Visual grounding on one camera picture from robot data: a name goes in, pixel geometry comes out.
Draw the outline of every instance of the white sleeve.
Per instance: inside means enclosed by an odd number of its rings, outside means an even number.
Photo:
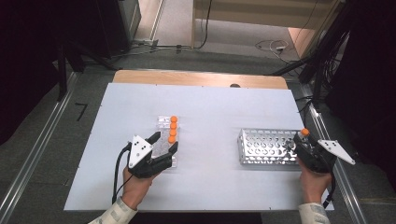
[[[128,224],[136,213],[118,198],[107,211],[89,224]]]
[[[326,211],[320,203],[304,203],[298,206],[303,224],[330,224]]]

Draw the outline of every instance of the orange cap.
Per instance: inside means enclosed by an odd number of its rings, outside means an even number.
[[[168,143],[174,144],[176,142],[176,138],[174,136],[169,136],[168,137]]]
[[[171,125],[170,125],[170,127],[171,127],[171,129],[176,129],[176,128],[177,128],[177,124],[174,123],[174,122],[172,122]]]
[[[171,136],[176,136],[176,130],[175,129],[171,129],[171,131],[169,131],[169,135]]]
[[[172,121],[172,122],[177,122],[177,117],[176,117],[176,116],[172,116],[172,117],[171,117],[171,121]]]
[[[303,128],[303,129],[301,129],[301,134],[303,136],[307,136],[307,135],[309,135],[309,130],[307,130],[306,128]]]

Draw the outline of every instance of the white tabletop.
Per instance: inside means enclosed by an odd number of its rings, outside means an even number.
[[[291,91],[112,83],[64,210],[106,210],[120,151],[134,134],[151,136],[159,115],[179,117],[177,168],[156,177],[140,211],[295,210],[302,203],[300,172],[242,166],[236,144],[242,128],[303,128]]]

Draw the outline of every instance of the hand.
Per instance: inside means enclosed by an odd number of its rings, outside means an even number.
[[[321,203],[324,190],[332,181],[332,176],[319,174],[309,170],[305,164],[297,158],[301,167],[300,182],[304,193],[304,203]]]
[[[122,193],[122,201],[128,205],[133,210],[137,210],[137,206],[142,203],[143,198],[146,196],[149,191],[149,187],[152,184],[152,180],[157,175],[154,175],[150,178],[137,178],[135,176],[131,177],[131,173],[129,173],[128,168],[125,167],[123,170],[123,180],[127,181],[130,177],[131,179],[125,183],[123,186]]]

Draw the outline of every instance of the aluminum rail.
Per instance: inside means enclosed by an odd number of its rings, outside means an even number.
[[[302,84],[301,89],[302,89],[304,96],[312,95],[312,91],[308,84],[304,84],[304,85]],[[312,105],[309,106],[309,110],[310,110],[312,119],[315,123],[315,126],[318,130],[319,137],[321,139],[331,140],[321,114],[317,113],[317,111],[315,110],[315,108]],[[353,187],[347,177],[347,173],[344,169],[344,166],[340,162],[340,160],[336,161],[333,171],[334,171],[335,179],[337,180],[338,187],[343,194],[344,201],[346,203],[346,207],[347,207],[349,214],[353,220],[353,223],[355,223],[355,224],[368,223],[363,211],[361,210],[361,204],[359,203],[359,200],[356,197],[355,190],[353,189]]]
[[[77,81],[78,75],[76,73],[72,73],[67,82],[69,91],[66,93],[61,102],[56,103],[46,125],[35,141],[35,145],[32,147],[32,150],[30,151],[17,176],[8,187],[6,196],[1,202],[0,206],[0,223],[8,223],[12,212],[18,203],[18,200],[22,196],[30,177],[35,170],[35,167],[37,166],[43,152],[46,149],[47,143],[50,140],[50,137],[52,136],[52,133],[55,130],[58,121],[61,118],[68,101],[70,100],[71,95],[73,94]]]

